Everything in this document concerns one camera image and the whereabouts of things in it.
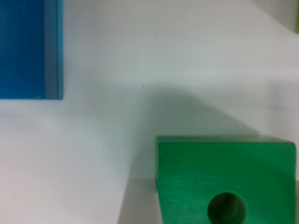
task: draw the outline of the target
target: white surface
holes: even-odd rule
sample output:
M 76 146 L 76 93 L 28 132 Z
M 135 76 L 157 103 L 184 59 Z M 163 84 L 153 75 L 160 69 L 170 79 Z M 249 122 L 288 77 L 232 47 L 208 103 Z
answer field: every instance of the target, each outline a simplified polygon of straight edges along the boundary
M 157 134 L 298 145 L 296 10 L 64 0 L 64 100 L 0 102 L 0 223 L 118 223 L 128 178 L 154 177 Z

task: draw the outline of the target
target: circular hole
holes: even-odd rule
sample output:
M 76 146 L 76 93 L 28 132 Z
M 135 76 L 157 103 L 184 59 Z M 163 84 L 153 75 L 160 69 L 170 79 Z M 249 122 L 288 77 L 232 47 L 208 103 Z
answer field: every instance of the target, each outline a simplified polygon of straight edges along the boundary
M 221 193 L 212 199 L 207 214 L 211 224 L 242 224 L 246 206 L 237 195 Z

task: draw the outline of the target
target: blue block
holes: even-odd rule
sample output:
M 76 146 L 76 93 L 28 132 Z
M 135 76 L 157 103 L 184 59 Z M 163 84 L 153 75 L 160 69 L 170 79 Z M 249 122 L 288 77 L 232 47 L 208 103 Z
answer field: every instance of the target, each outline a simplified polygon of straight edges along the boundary
M 63 99 L 63 0 L 0 0 L 0 99 Z

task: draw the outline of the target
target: green block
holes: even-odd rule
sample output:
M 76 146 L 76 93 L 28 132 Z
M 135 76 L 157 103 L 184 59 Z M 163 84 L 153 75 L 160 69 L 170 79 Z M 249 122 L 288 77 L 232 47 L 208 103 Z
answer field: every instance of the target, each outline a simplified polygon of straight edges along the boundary
M 271 137 L 158 137 L 164 224 L 294 224 L 296 146 Z

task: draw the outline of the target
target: wooden block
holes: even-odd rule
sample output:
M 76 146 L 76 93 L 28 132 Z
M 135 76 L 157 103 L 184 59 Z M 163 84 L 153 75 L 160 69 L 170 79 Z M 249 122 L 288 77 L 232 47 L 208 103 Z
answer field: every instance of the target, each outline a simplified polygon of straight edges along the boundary
M 63 1 L 0 0 L 0 99 L 63 98 Z
M 293 224 L 295 144 L 270 137 L 158 137 L 164 224 Z

